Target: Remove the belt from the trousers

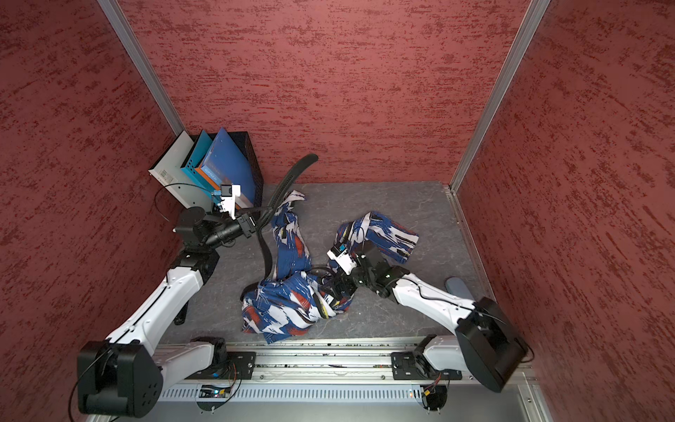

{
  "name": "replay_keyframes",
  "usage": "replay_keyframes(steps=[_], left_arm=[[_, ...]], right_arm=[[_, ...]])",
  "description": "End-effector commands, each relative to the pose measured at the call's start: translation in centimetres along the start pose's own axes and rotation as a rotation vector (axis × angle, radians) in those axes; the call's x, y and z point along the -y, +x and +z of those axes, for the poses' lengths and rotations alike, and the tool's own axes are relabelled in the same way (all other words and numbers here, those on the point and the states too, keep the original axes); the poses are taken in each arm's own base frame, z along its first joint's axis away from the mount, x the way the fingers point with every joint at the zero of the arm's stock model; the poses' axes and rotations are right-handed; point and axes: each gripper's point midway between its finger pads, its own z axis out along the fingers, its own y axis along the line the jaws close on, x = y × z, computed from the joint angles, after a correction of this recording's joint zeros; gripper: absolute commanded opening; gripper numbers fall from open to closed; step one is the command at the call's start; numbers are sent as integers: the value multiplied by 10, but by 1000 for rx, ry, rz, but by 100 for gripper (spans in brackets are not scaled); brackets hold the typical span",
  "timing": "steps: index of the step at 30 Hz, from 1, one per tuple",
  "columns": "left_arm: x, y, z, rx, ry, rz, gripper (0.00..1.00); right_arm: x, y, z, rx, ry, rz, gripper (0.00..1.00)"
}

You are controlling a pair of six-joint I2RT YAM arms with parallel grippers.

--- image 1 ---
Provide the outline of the blue patterned trousers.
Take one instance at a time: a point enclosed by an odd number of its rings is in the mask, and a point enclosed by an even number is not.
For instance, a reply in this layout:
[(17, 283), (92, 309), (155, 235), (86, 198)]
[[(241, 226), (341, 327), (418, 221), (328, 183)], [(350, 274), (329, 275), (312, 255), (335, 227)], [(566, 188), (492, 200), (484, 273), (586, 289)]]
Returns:
[[(351, 306), (353, 295), (342, 298), (330, 292), (327, 277), (312, 264), (302, 238), (294, 205), (303, 202), (299, 191), (288, 193), (272, 217), (277, 263), (272, 274), (252, 285), (243, 295), (243, 332), (261, 334), (269, 344), (305, 334), (321, 319), (335, 318)], [(419, 236), (379, 212), (342, 224), (337, 230), (339, 251), (354, 253), (367, 241), (390, 260), (404, 264), (417, 246)]]

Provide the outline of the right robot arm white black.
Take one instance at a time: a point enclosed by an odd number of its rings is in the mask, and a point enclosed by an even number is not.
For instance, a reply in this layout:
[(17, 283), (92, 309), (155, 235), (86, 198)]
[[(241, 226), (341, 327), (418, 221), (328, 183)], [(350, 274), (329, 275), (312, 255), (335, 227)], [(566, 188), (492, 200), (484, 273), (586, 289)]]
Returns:
[(428, 336), (397, 364), (396, 376), (428, 380), (458, 379), (469, 373), (493, 392), (501, 392), (530, 348), (496, 302), (460, 298), (435, 288), (400, 266), (392, 266), (371, 241), (356, 251), (336, 244), (327, 253), (337, 268), (328, 294), (349, 298), (358, 288), (414, 309), (445, 329), (448, 336)]

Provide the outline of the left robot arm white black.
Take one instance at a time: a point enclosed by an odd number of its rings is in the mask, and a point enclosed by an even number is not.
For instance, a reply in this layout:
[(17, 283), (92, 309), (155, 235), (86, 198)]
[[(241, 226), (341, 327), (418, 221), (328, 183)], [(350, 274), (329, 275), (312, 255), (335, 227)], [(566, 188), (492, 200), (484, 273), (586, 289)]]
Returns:
[(218, 248), (260, 236), (271, 214), (270, 207), (215, 214), (201, 207), (183, 210), (174, 228), (183, 242), (179, 255), (130, 318), (80, 350), (69, 406), (87, 415), (142, 418), (165, 390), (186, 378), (207, 369), (236, 371), (222, 338), (198, 337), (177, 346), (160, 341), (185, 318), (188, 302), (213, 275)]

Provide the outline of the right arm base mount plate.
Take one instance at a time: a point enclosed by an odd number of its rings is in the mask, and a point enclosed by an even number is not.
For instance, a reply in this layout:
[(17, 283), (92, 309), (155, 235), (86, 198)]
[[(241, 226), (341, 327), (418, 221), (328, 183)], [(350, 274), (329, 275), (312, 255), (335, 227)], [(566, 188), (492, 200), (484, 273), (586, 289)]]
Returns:
[(421, 354), (395, 352), (390, 355), (393, 377), (397, 381), (460, 381), (462, 372), (435, 369)]

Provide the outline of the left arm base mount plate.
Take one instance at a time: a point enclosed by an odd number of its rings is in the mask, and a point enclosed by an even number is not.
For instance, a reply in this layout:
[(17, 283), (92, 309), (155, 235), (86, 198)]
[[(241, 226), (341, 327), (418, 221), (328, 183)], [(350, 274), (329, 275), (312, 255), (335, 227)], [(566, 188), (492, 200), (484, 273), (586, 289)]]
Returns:
[(228, 352), (224, 361), (212, 364), (200, 371), (199, 376), (207, 380), (251, 380), (256, 367), (255, 352)]

